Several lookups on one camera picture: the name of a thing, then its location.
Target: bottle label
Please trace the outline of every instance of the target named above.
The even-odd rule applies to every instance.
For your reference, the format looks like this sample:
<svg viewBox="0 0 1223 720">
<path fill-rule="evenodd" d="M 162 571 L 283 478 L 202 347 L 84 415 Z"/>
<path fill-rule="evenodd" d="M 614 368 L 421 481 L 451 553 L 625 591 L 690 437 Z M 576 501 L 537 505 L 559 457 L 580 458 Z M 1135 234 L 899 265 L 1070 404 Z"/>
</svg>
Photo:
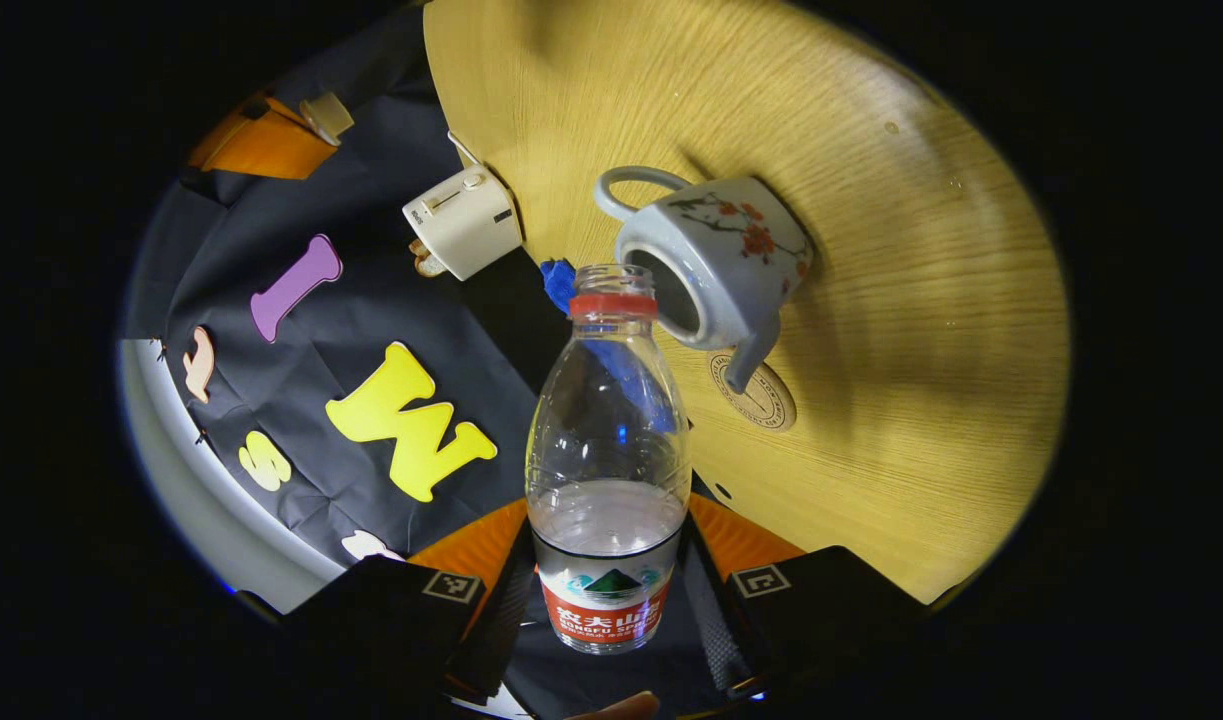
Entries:
<svg viewBox="0 0 1223 720">
<path fill-rule="evenodd" d="M 594 643 L 620 643 L 649 633 L 660 622 L 680 534 L 616 557 L 574 555 L 537 537 L 541 587 L 553 628 Z"/>
</svg>

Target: plastic water bottle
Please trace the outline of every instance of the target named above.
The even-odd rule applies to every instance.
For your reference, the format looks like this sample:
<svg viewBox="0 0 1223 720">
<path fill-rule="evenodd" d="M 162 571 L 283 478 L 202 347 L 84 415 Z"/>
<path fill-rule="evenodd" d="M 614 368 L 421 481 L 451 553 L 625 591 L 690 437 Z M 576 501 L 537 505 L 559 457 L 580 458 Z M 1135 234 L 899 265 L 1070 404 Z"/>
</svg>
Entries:
<svg viewBox="0 0 1223 720">
<path fill-rule="evenodd" d="M 690 499 L 687 416 L 651 336 L 649 270 L 575 275 L 574 334 L 534 407 L 527 502 L 548 616 L 578 652 L 656 634 Z"/>
</svg>

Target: yellow letter w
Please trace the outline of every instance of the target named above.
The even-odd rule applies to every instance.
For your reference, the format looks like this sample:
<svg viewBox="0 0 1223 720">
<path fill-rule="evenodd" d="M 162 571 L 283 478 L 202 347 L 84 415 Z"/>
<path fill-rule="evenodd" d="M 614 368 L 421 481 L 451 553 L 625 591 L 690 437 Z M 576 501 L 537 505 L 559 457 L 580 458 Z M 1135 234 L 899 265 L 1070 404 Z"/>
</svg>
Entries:
<svg viewBox="0 0 1223 720">
<path fill-rule="evenodd" d="M 492 460 L 497 446 L 473 423 L 455 427 L 455 439 L 438 450 L 451 424 L 450 402 L 402 411 L 417 397 L 433 397 L 433 378 L 401 342 L 384 350 L 384 363 L 349 397 L 327 402 L 327 418 L 355 443 L 397 439 L 388 478 L 406 495 L 429 502 L 442 478 L 475 458 Z"/>
</svg>

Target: teapot opening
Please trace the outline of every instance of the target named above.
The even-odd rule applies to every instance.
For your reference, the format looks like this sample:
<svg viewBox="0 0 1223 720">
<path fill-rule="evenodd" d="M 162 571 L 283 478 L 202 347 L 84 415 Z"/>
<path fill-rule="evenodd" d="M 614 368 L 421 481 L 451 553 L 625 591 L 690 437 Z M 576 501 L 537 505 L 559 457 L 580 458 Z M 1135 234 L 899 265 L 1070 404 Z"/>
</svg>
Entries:
<svg viewBox="0 0 1223 720">
<path fill-rule="evenodd" d="M 625 262 L 651 270 L 656 277 L 656 303 L 660 318 L 669 320 L 681 332 L 700 331 L 700 310 L 687 290 L 687 285 L 673 273 L 668 264 L 647 251 L 630 251 Z"/>
</svg>

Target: wood grain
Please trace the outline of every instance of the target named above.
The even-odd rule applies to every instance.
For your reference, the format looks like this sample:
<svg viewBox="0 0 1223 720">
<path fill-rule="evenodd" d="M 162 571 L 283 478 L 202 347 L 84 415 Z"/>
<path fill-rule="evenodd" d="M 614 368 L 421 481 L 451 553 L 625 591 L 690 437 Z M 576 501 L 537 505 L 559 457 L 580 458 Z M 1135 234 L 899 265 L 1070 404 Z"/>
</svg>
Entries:
<svg viewBox="0 0 1223 720">
<path fill-rule="evenodd" d="M 536 262 L 612 259 L 592 188 L 616 165 L 779 193 L 821 251 L 767 361 L 797 424 L 759 430 L 703 352 L 657 332 L 695 468 L 747 518 L 845 544 L 922 601 L 980 568 L 1044 477 L 1069 329 L 1040 211 L 949 101 L 774 2 L 434 0 L 424 33 L 446 120 L 519 198 Z"/>
</svg>

